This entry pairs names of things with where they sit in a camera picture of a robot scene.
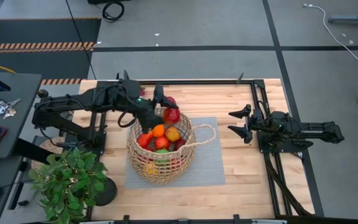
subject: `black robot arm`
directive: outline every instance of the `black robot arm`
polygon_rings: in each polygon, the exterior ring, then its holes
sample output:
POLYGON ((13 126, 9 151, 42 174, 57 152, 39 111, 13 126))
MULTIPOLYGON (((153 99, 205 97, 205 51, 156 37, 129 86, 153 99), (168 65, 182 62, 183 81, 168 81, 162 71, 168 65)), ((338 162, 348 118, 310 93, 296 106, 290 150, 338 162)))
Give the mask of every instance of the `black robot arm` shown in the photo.
MULTIPOLYGON (((32 119, 32 123, 36 128, 55 127, 91 144, 98 143, 98 132, 95 131, 93 125, 96 113, 105 114, 110 110, 122 111, 122 115, 118 119, 120 127, 126 128, 138 119, 143 132, 147 133, 150 128, 163 123, 162 117, 156 115, 154 111, 157 104, 178 108, 176 104, 171 103, 164 96, 162 85, 156 85, 152 100, 143 99, 140 98, 139 82, 130 79, 120 79, 104 87, 89 89, 80 95, 51 97, 48 96, 46 91, 41 91, 39 96, 41 101, 35 104, 32 119), (92 112, 91 125, 84 128, 60 116, 64 111, 74 110, 92 112), (128 124, 121 124, 121 119, 126 113, 132 114, 134 119, 128 124)), ((103 124, 99 127, 99 130, 101 129, 103 132, 104 128, 105 125, 103 124)))
POLYGON ((332 122, 300 123, 288 113, 274 111, 264 115, 255 109, 250 117, 251 107, 229 113, 236 118, 246 118, 244 127, 229 126, 246 144, 252 140, 252 131, 258 132, 258 142, 264 152, 300 152, 313 145, 305 139, 320 139, 324 142, 340 143, 344 137, 339 126, 332 122))

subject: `green leaves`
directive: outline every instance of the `green leaves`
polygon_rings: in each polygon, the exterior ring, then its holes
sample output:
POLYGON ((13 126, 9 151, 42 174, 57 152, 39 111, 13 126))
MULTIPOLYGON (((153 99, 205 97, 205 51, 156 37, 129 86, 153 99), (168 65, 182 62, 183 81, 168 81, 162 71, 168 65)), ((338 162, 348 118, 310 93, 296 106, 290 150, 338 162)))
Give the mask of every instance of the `green leaves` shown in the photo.
POLYGON ((70 203, 77 203, 78 199, 76 197, 74 197, 73 193, 71 192, 70 189, 68 189, 68 202, 70 203))
POLYGON ((80 150, 78 150, 77 147, 75 147, 75 149, 73 150, 73 156, 75 157, 75 159, 79 158, 80 156, 80 150))
POLYGON ((32 179, 32 180, 37 180, 39 175, 38 175, 38 172, 35 170, 35 169, 31 169, 29 171, 29 177, 32 179))
POLYGON ((62 174, 63 176, 67 177, 67 178, 70 178, 71 175, 72 175, 73 171, 71 169, 63 169, 62 170, 62 174))
POLYGON ((41 206, 49 222, 69 224, 83 220, 84 206, 96 205, 98 192, 104 191, 106 167, 95 161, 96 154, 78 148, 47 157, 49 165, 29 171, 33 188, 44 197, 41 206))
POLYGON ((49 208, 48 212, 47 212, 47 216, 46 219, 50 220, 52 217, 56 216, 56 211, 53 208, 49 208))
POLYGON ((93 181, 93 186, 97 191, 103 191, 104 190, 104 184, 98 180, 93 181))
POLYGON ((78 159, 77 166, 78 166, 79 169, 84 169, 84 167, 85 167, 84 160, 78 159))
POLYGON ((74 188, 76 188, 76 189, 82 189, 83 187, 85 187, 86 182, 87 182, 86 180, 78 181, 78 182, 74 185, 74 188))
POLYGON ((50 165, 54 165, 54 163, 56 163, 56 156, 55 154, 51 154, 47 157, 47 161, 49 162, 50 165))
POLYGON ((98 172, 96 173, 96 177, 99 178, 99 179, 105 179, 106 178, 106 175, 102 172, 98 172))
POLYGON ((57 212, 58 214, 60 214, 60 213, 63 211, 63 209, 65 209, 65 203, 64 203, 64 202, 59 202, 59 203, 56 205, 56 208, 55 208, 56 212, 57 212))
POLYGON ((94 200, 91 199, 85 199, 85 204, 89 207, 95 206, 96 202, 94 200))
POLYGON ((62 224, 69 224, 70 223, 70 214, 68 213, 68 209, 65 208, 63 211, 62 211, 62 214, 60 216, 60 222, 62 224))
POLYGON ((53 195, 53 199, 51 201, 52 203, 56 204, 59 202, 59 195, 58 194, 54 194, 53 195))
POLYGON ((67 205, 67 207, 68 207, 69 209, 72 209, 72 210, 77 210, 77 209, 80 207, 80 204, 78 204, 78 203, 71 203, 71 204, 67 205))
POLYGON ((63 182, 59 182, 57 185, 53 187, 53 191, 59 192, 63 188, 63 182))
POLYGON ((85 159, 85 169, 91 170, 93 168, 93 165, 94 165, 94 159, 92 157, 87 157, 85 159))

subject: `hazard tape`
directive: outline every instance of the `hazard tape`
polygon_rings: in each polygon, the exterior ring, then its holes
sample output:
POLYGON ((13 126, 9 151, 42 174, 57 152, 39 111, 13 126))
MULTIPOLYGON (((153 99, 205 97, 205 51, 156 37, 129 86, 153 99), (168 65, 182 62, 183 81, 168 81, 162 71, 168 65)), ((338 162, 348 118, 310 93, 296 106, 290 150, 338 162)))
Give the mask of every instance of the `hazard tape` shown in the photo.
MULTIPOLYGON (((20 20, 67 20, 67 19, 71 19, 71 17, 56 17, 56 18, 7 18, 7 19, 3 19, 1 18, 0 21, 20 21, 20 20)), ((102 19, 101 17, 74 17, 74 19, 102 19)))
POLYGON ((0 44, 0 53, 17 52, 56 52, 86 50, 93 51, 94 42, 54 42, 54 43, 6 43, 0 44))
POLYGON ((42 80, 41 85, 76 85, 85 78, 53 78, 42 80))

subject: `wooden table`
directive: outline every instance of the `wooden table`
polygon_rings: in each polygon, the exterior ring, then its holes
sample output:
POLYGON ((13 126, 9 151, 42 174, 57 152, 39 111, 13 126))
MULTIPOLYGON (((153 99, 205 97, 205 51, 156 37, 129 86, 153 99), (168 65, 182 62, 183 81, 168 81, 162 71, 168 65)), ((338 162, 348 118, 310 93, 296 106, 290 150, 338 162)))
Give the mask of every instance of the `wooden table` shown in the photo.
MULTIPOLYGON (((272 111, 288 111, 280 79, 265 79, 268 102, 272 111)), ((82 81, 80 93, 96 87, 97 81, 82 81)), ((152 97, 154 86, 145 86, 146 96, 152 97)), ((107 140, 101 162, 107 176, 117 184, 118 195, 109 205, 94 207, 92 220, 176 220, 273 218, 267 173, 256 136, 249 145, 230 131, 228 125, 242 126, 244 121, 227 113, 251 104, 250 85, 165 85, 164 94, 176 99, 182 113, 191 118, 216 117, 222 146, 226 185, 211 187, 175 187, 154 189, 125 189, 127 129, 117 125, 121 112, 108 112, 107 140)), ((88 126, 91 113, 76 111, 73 121, 88 126)), ((123 122, 132 119, 126 115, 123 122)), ((301 160, 293 154, 281 154, 288 188, 296 199, 313 213, 308 184, 301 160)), ((276 186, 280 210, 285 211, 280 189, 276 186)))

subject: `gray floor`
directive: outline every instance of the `gray floor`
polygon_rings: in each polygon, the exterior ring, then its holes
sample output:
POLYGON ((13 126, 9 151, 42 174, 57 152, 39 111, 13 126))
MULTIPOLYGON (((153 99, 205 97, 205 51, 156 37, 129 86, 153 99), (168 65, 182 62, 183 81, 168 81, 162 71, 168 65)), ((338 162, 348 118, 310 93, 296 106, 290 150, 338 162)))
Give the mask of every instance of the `gray floor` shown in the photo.
MULTIPOLYGON (((76 17, 100 15, 85 0, 69 2, 76 17)), ((303 8, 304 2, 269 0, 280 44, 336 45, 322 26, 322 12, 303 8)), ((329 15, 358 13, 358 0, 307 3, 321 6, 329 15)), ((124 4, 122 20, 102 21, 98 47, 272 45, 262 1, 132 0, 124 4)), ((0 18, 68 16, 61 0, 5 0, 0 10, 0 18)), ((358 26, 329 27, 340 41, 358 45, 358 26)), ((338 145, 316 141, 310 149, 325 215, 358 218, 358 62, 345 51, 283 54, 302 121, 334 120, 346 138, 338 145)), ((124 69, 131 78, 237 78, 241 72, 245 78, 281 78, 275 52, 268 51, 103 52, 93 53, 92 64, 100 79, 113 78, 124 69)), ((78 91, 78 86, 45 87, 52 95, 78 91)), ((35 134, 27 123, 22 137, 32 139, 35 134)), ((56 135, 57 130, 48 134, 56 135)), ((1 223, 42 220, 32 209, 7 211, 1 223)))

